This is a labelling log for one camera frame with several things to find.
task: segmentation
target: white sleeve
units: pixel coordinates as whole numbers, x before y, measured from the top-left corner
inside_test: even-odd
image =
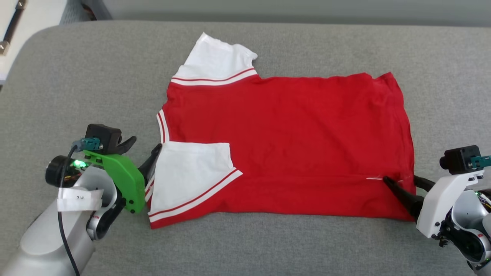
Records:
[[[257,75],[252,66],[256,58],[256,53],[240,44],[230,45],[203,33],[172,81],[223,82]]]

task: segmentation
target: red stripe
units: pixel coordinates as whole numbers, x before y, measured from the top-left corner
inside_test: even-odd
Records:
[[[154,179],[154,181],[152,181],[152,183],[150,184],[150,186],[148,186],[148,190],[145,192],[145,196],[146,196],[146,195],[148,194],[148,192],[150,191],[150,188],[153,186],[154,182],[155,182],[155,179]]]
[[[238,74],[235,74],[235,75],[233,75],[227,79],[224,79],[224,80],[211,80],[211,79],[189,79],[189,80],[187,80],[187,79],[181,79],[181,78],[176,78],[176,77],[172,77],[172,79],[173,80],[180,80],[180,81],[187,81],[187,82],[196,82],[196,81],[223,82],[223,81],[228,81],[231,78],[235,78],[236,76],[243,74],[243,73],[250,71],[250,70],[254,70],[254,68],[249,68],[247,70],[244,70],[244,71],[242,71]]]
[[[162,120],[162,116],[160,115],[160,112],[157,113],[157,115],[159,116],[159,120],[160,120],[160,125],[162,126],[162,143],[165,143],[165,128],[164,128],[164,121]]]
[[[153,217],[153,216],[158,215],[158,214],[161,214],[161,213],[165,213],[165,212],[174,211],[174,210],[179,209],[179,208],[181,208],[181,207],[183,207],[183,206],[185,206],[185,205],[190,204],[190,203],[191,203],[191,202],[193,202],[193,201],[196,201],[196,200],[197,200],[197,199],[199,199],[200,197],[204,196],[204,195],[205,195],[207,192],[211,191],[211,189],[213,189],[214,187],[216,187],[217,185],[219,185],[220,183],[222,183],[222,182],[223,182],[225,179],[227,179],[227,177],[229,177],[229,176],[230,176],[232,173],[234,173],[234,172],[236,172],[236,171],[237,171],[237,169],[233,170],[233,172],[229,173],[229,174],[228,174],[227,176],[225,176],[225,177],[224,177],[222,180],[220,180],[218,183],[216,183],[215,185],[213,185],[213,187],[209,188],[209,189],[208,189],[206,192],[202,193],[201,195],[199,195],[199,196],[198,196],[198,197],[196,197],[195,199],[193,199],[193,200],[191,200],[191,201],[188,201],[188,202],[186,202],[186,203],[184,203],[184,204],[181,204],[181,205],[179,205],[179,206],[177,206],[177,207],[174,207],[174,208],[172,208],[172,209],[168,209],[168,210],[163,210],[163,211],[156,212],[155,214],[151,214],[151,215],[149,215],[148,217]]]

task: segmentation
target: green led light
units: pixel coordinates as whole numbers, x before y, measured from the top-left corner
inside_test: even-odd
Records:
[[[81,160],[75,160],[75,161],[73,161],[73,165],[76,167],[86,167],[87,163],[85,163],[84,161],[81,161]]]

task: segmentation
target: gray cushioned surface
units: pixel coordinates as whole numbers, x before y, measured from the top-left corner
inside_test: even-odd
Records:
[[[404,92],[416,174],[447,173],[445,149],[491,154],[491,29],[101,22],[34,35],[0,92],[0,266],[56,197],[44,171],[98,122],[137,135],[138,165],[159,140],[156,112],[201,32],[258,53],[262,77],[393,72]],[[124,212],[85,275],[472,275],[456,248],[386,219],[211,214],[150,230]]]

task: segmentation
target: cable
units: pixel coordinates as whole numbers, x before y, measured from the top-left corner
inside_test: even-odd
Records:
[[[72,158],[73,153],[77,149],[77,145],[72,146],[72,149],[68,153],[68,158],[65,160],[65,164],[63,164],[63,169],[61,170],[61,180],[60,180],[60,188],[58,190],[58,198],[62,198],[62,189],[63,189],[63,182],[65,182],[65,174],[66,174],[66,169],[68,167],[68,163],[70,162],[70,159]],[[66,236],[65,236],[65,230],[63,229],[63,219],[61,217],[61,212],[58,211],[58,226],[60,228],[60,235],[61,239],[63,241],[63,246],[65,246],[66,253],[68,255],[68,258],[70,259],[70,262],[72,263],[73,270],[75,271],[76,276],[80,276],[79,269],[77,268],[77,264],[75,263],[75,259],[73,259],[72,252],[70,251],[70,248],[68,247],[68,242],[66,241]]]
[[[488,205],[491,205],[491,200],[482,193],[479,193],[479,197],[483,199]]]

